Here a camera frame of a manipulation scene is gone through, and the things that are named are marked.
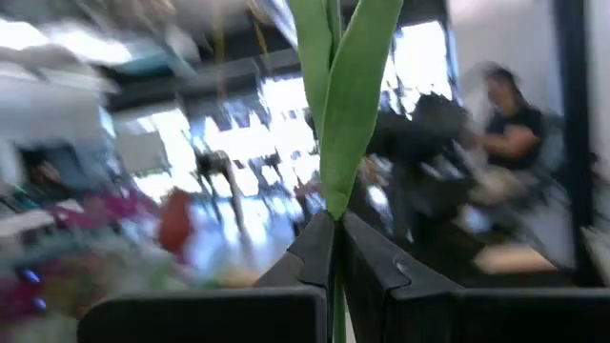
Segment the red object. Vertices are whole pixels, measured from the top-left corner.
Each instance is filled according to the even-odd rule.
[[[184,247],[194,232],[189,206],[191,197],[187,192],[174,190],[161,212],[159,244],[184,262]]]

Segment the black shirt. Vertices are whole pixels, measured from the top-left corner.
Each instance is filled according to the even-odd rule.
[[[517,158],[489,154],[487,163],[493,166],[499,166],[511,171],[522,171],[531,168],[538,159],[541,140],[544,135],[542,125],[542,113],[529,106],[523,107],[517,113],[511,116],[502,115],[499,112],[494,113],[494,117],[487,126],[485,132],[489,134],[504,134],[504,131],[509,126],[524,126],[529,128],[532,133],[539,138],[536,146],[530,148],[528,152]]]

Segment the black pole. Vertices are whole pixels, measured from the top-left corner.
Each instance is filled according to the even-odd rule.
[[[594,267],[582,234],[583,228],[593,225],[585,14],[587,1],[555,0],[553,5],[565,115],[564,139],[569,166],[566,186],[571,200],[571,229],[576,259],[573,281],[581,287],[599,287],[602,286],[601,277]]]

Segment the dark hair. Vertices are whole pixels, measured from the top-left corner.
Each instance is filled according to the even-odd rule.
[[[499,82],[507,83],[511,86],[513,94],[515,95],[517,100],[520,102],[525,101],[523,98],[523,94],[521,94],[521,90],[519,89],[517,77],[508,69],[499,65],[493,65],[485,70],[484,75],[486,78],[491,78]]]

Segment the person's arm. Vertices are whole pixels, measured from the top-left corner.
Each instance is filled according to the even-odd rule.
[[[480,139],[486,151],[505,157],[519,157],[528,152],[538,141],[539,138],[534,132],[522,125],[510,126],[504,134],[488,134]]]

